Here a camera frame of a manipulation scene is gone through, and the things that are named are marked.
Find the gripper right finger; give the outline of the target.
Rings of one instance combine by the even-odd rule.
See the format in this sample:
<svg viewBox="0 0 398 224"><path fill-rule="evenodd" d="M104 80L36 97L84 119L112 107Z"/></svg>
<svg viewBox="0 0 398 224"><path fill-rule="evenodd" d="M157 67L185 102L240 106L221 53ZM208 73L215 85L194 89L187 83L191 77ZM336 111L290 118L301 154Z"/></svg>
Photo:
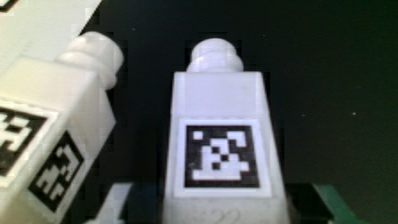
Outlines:
<svg viewBox="0 0 398 224"><path fill-rule="evenodd" d="M333 185L315 184L315 191L331 212L327 224L365 224Z"/></svg>

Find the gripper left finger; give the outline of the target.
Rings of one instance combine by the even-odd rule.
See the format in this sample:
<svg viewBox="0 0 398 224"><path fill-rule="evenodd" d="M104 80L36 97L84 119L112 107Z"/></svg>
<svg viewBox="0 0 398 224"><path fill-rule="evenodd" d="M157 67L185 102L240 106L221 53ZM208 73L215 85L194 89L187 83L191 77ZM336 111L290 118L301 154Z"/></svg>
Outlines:
<svg viewBox="0 0 398 224"><path fill-rule="evenodd" d="M121 219L123 207L132 190L132 183L114 183L105 197L104 205L96 217L88 224L125 224Z"/></svg>

